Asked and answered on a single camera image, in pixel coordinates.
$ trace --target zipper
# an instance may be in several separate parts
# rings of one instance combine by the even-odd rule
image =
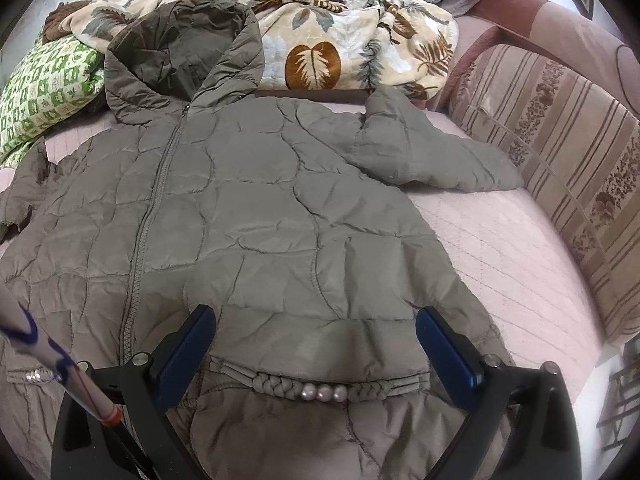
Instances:
[[[120,364],[123,365],[129,359],[131,359],[132,350],[132,330],[133,323],[136,320],[138,314],[138,307],[140,306],[140,282],[142,280],[143,266],[145,263],[146,253],[146,237],[149,232],[151,224],[156,219],[158,209],[162,202],[162,196],[164,195],[164,184],[166,183],[166,175],[169,170],[169,165],[174,158],[175,148],[180,139],[182,133],[182,127],[184,125],[185,118],[189,111],[189,105],[186,105],[182,109],[182,115],[177,126],[169,138],[162,159],[160,160],[160,167],[158,173],[156,173],[156,180],[151,192],[151,200],[149,207],[146,209],[145,215],[142,219],[142,224],[136,236],[136,245],[133,253],[133,261],[131,263],[131,271],[129,273],[129,291],[127,293],[127,303],[125,307],[124,321],[120,330]]]

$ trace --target pink bedsheet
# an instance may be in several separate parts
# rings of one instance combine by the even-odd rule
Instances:
[[[336,112],[362,106],[326,104]],[[427,117],[444,132],[465,136],[449,118]],[[110,112],[46,139],[58,162],[82,142],[116,123]],[[14,170],[0,170],[0,190]],[[588,286],[531,195],[524,189],[462,194],[427,188],[408,193],[434,229],[454,267],[500,328],[521,366],[557,362],[573,400],[603,346],[601,323]],[[0,246],[0,255],[6,246]]]

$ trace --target pillowcase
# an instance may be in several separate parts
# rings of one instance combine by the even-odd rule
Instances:
[[[36,42],[0,96],[0,164],[16,168],[45,130],[100,93],[103,59],[75,36]]]

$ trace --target pearl bead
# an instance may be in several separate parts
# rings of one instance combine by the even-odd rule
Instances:
[[[347,400],[347,396],[349,395],[349,391],[344,384],[336,384],[334,388],[334,400],[335,402],[344,402]]]
[[[300,393],[300,397],[302,397],[302,400],[314,400],[317,394],[318,390],[316,389],[315,384],[305,383],[304,386],[302,386],[302,393]]]
[[[316,399],[321,402],[328,402],[334,397],[334,389],[328,384],[320,384]]]

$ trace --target jacket sleeve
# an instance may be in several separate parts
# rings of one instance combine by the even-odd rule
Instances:
[[[21,231],[60,177],[60,168],[47,159],[44,139],[39,139],[18,165],[14,179],[0,193],[0,242],[12,227]]]
[[[367,99],[364,114],[334,114],[320,108],[324,107],[300,105],[303,127],[350,164],[390,184],[422,182],[462,191],[523,185],[500,149],[443,133],[396,89],[378,88]]]

